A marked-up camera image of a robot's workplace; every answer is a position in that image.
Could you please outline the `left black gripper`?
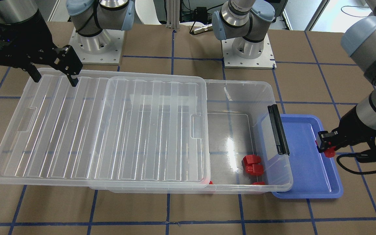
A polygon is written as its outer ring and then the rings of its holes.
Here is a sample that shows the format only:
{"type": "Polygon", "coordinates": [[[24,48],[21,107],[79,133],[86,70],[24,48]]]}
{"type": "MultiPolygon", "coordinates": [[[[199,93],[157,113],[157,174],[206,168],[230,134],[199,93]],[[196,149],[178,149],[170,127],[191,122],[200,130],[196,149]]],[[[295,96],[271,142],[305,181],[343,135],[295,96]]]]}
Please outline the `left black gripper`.
{"type": "Polygon", "coordinates": [[[356,153],[356,159],[360,163],[376,162],[376,130],[364,124],[357,115],[357,108],[352,108],[339,122],[339,126],[333,132],[319,131],[316,136],[316,144],[319,153],[336,147],[340,149],[346,146],[354,146],[367,143],[368,150],[356,153]]]}

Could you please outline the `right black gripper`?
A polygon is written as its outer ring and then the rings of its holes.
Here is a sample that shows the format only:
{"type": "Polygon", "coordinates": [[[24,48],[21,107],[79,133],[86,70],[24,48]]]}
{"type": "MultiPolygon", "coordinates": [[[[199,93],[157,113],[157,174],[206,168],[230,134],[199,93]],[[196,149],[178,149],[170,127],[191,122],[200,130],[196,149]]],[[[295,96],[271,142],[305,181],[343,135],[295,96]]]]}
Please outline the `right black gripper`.
{"type": "Polygon", "coordinates": [[[25,69],[39,83],[41,74],[31,64],[48,65],[61,71],[73,87],[79,83],[77,76],[83,68],[73,46],[59,48],[54,44],[40,10],[21,22],[0,23],[0,65],[25,69]]]}

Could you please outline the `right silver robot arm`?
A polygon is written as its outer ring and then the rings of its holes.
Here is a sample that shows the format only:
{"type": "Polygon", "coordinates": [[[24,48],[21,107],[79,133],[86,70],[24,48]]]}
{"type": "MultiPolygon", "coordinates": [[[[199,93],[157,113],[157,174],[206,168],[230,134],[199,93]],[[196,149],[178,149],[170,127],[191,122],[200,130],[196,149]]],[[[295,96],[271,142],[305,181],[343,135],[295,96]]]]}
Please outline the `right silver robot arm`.
{"type": "MultiPolygon", "coordinates": [[[[98,54],[109,46],[107,30],[129,31],[134,23],[132,0],[67,0],[66,8],[82,50],[98,54]]],[[[58,47],[34,0],[0,0],[0,66],[20,68],[34,82],[36,64],[65,74],[75,87],[83,64],[72,45],[58,47]]]]}

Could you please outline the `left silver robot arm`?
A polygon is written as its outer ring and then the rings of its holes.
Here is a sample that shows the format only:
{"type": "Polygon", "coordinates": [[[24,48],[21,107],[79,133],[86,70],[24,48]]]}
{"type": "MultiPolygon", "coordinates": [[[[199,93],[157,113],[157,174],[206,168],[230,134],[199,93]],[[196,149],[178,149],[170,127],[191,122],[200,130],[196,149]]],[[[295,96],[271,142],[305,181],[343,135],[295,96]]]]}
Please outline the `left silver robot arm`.
{"type": "MultiPolygon", "coordinates": [[[[333,157],[346,146],[367,143],[369,149],[353,155],[360,163],[376,162],[376,0],[368,0],[372,15],[352,25],[341,39],[347,55],[363,71],[364,77],[375,86],[374,91],[340,119],[331,132],[320,131],[316,137],[317,150],[333,157]]],[[[256,0],[229,0],[213,14],[212,25],[218,40],[243,38],[260,43],[264,21],[270,22],[265,7],[256,0]]]]}

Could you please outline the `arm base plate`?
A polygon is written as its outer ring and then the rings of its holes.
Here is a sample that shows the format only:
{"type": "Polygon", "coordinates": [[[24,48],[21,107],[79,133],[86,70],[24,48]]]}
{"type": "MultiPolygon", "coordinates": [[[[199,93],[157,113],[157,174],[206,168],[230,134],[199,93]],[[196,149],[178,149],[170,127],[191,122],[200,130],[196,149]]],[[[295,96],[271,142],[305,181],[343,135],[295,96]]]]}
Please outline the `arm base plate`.
{"type": "Polygon", "coordinates": [[[222,40],[221,49],[225,68],[263,70],[277,68],[268,34],[258,43],[246,41],[242,37],[222,40]]]}
{"type": "Polygon", "coordinates": [[[120,65],[125,33],[103,29],[96,36],[84,37],[73,29],[69,45],[73,46],[84,65],[120,65]]]}

